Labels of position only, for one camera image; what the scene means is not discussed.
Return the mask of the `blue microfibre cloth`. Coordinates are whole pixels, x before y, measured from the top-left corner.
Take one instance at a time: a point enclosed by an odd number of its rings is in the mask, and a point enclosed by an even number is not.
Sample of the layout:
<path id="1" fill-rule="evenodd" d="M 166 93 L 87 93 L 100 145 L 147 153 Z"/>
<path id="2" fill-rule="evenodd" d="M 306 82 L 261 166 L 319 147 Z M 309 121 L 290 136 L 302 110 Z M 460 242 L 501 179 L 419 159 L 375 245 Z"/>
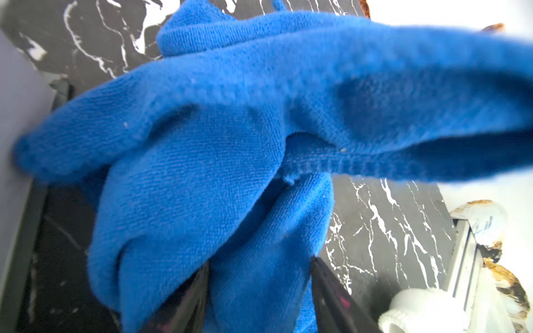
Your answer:
<path id="1" fill-rule="evenodd" d="M 455 182 L 532 166 L 532 45 L 186 1 L 160 60 L 63 105 L 18 167 L 97 205 L 94 295 L 139 332 L 209 263 L 204 332 L 316 332 L 333 174 Z"/>

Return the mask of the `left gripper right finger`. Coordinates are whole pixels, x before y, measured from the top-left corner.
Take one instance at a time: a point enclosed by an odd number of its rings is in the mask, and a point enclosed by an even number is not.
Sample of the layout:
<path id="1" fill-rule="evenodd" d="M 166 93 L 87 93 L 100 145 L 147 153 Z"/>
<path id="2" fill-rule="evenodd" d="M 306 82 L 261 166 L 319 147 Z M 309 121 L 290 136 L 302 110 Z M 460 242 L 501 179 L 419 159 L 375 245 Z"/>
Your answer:
<path id="1" fill-rule="evenodd" d="M 321 258 L 312 258 L 311 278 L 319 333 L 381 332 L 377 323 L 352 299 Z"/>

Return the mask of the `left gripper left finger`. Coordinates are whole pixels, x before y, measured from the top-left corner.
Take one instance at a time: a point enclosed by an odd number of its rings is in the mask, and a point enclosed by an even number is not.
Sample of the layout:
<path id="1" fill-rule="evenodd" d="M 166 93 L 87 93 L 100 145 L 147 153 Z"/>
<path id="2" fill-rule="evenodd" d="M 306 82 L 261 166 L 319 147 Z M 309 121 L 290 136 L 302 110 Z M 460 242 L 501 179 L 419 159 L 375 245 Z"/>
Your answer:
<path id="1" fill-rule="evenodd" d="M 202 332 L 208 303 L 209 274 L 209 263 L 205 263 L 166 299 L 140 332 Z"/>

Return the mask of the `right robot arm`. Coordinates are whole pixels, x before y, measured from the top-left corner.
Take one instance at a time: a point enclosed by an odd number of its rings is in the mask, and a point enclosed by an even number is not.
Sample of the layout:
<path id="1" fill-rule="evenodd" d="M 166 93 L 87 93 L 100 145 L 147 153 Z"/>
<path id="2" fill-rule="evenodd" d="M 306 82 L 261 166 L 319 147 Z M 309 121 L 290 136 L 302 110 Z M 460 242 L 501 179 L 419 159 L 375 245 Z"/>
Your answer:
<path id="1" fill-rule="evenodd" d="M 466 332 L 469 319 L 463 305 L 440 289 L 406 289 L 391 300 L 378 319 L 382 332 Z"/>

